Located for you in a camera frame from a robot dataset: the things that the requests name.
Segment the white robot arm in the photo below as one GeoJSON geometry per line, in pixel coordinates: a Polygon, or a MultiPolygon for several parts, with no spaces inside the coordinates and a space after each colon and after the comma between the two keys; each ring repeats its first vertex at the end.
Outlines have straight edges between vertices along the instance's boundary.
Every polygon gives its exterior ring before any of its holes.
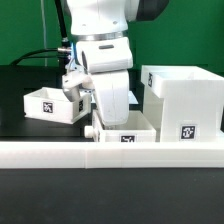
{"type": "Polygon", "coordinates": [[[95,93],[106,126],[127,122],[129,74],[133,56],[127,36],[130,21],[153,21],[169,0],[64,0],[77,39],[76,58],[95,93]]]}

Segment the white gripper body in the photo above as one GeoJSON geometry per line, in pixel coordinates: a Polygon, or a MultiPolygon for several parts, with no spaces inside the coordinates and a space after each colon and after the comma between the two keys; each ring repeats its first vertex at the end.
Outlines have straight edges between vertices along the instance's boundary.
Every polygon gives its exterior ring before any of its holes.
{"type": "Polygon", "coordinates": [[[95,100],[105,126],[127,122],[129,74],[133,66],[127,37],[102,41],[79,41],[77,59],[91,76],[95,100]]]}

